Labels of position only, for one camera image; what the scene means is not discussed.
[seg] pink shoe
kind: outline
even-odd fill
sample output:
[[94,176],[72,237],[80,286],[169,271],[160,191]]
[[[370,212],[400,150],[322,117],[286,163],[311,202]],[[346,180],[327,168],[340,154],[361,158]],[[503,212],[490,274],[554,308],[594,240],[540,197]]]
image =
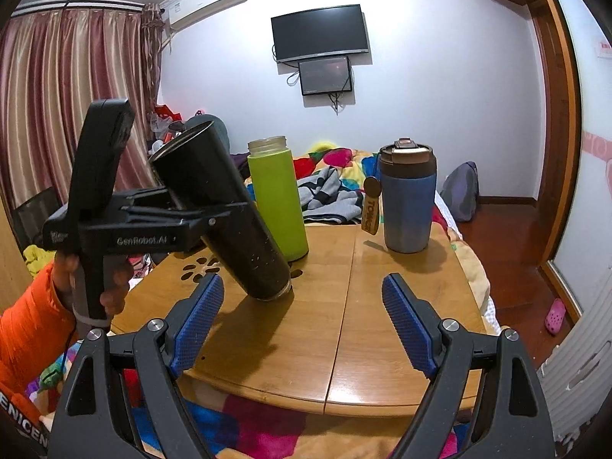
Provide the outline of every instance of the pink shoe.
[[563,305],[561,299],[555,299],[550,308],[549,315],[546,316],[546,321],[544,321],[544,326],[546,326],[551,335],[556,335],[561,331],[564,316],[565,305]]

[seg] red wood floor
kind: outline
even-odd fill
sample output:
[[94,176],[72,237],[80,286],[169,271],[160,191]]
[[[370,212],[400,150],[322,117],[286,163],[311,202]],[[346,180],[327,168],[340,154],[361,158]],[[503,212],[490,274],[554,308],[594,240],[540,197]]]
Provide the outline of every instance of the red wood floor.
[[571,323],[566,315],[555,337],[544,328],[556,295],[537,270],[535,219],[536,210],[530,205],[488,203],[459,229],[487,272],[498,321],[518,331],[539,367],[567,336]]

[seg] brown lid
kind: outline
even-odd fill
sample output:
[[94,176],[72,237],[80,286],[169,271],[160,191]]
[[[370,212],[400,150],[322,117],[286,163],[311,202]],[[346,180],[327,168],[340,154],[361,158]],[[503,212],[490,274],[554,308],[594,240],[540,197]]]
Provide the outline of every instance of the brown lid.
[[378,163],[385,176],[417,179],[436,174],[436,156],[430,146],[409,138],[400,138],[393,145],[380,149]]

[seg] silver bolt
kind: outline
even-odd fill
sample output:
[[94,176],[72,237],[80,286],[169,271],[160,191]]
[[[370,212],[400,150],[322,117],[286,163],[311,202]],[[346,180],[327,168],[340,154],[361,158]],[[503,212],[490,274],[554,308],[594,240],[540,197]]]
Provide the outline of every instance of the silver bolt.
[[457,331],[459,329],[459,323],[454,319],[445,319],[442,321],[442,326],[446,331]]
[[163,319],[151,319],[147,323],[147,329],[149,331],[159,331],[161,328],[163,328]]
[[87,339],[90,340],[91,342],[95,342],[101,336],[102,336],[102,330],[100,328],[94,328],[93,330],[90,330],[89,333],[87,333]]
[[504,337],[506,337],[511,342],[516,342],[518,340],[518,333],[513,329],[504,330]]

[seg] white radiator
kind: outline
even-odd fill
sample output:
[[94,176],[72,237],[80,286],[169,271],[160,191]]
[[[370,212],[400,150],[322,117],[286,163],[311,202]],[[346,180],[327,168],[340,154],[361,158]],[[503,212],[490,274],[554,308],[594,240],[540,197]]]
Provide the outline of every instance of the white radiator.
[[555,440],[597,414],[612,388],[612,273],[585,312],[538,370]]

